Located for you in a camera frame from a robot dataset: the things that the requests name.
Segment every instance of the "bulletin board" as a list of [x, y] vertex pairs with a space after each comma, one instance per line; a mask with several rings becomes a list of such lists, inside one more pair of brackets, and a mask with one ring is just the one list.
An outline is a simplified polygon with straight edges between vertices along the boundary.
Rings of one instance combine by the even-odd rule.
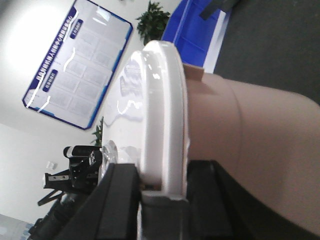
[[133, 27], [89, 0], [75, 0], [22, 102], [80, 129], [92, 126]]

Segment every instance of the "green leafy plant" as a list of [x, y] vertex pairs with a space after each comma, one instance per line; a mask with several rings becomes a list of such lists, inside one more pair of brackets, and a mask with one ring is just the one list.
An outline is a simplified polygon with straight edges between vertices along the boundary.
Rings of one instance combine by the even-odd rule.
[[160, 40], [169, 20], [170, 13], [162, 11], [159, 2], [149, 1], [148, 9], [140, 17], [136, 29], [146, 45], [151, 40]]
[[95, 127], [95, 132], [92, 133], [92, 135], [95, 135], [95, 140], [93, 140], [91, 143], [95, 142], [95, 146], [101, 146], [102, 145], [102, 133], [104, 129], [104, 117], [100, 120], [100, 125], [97, 125]]

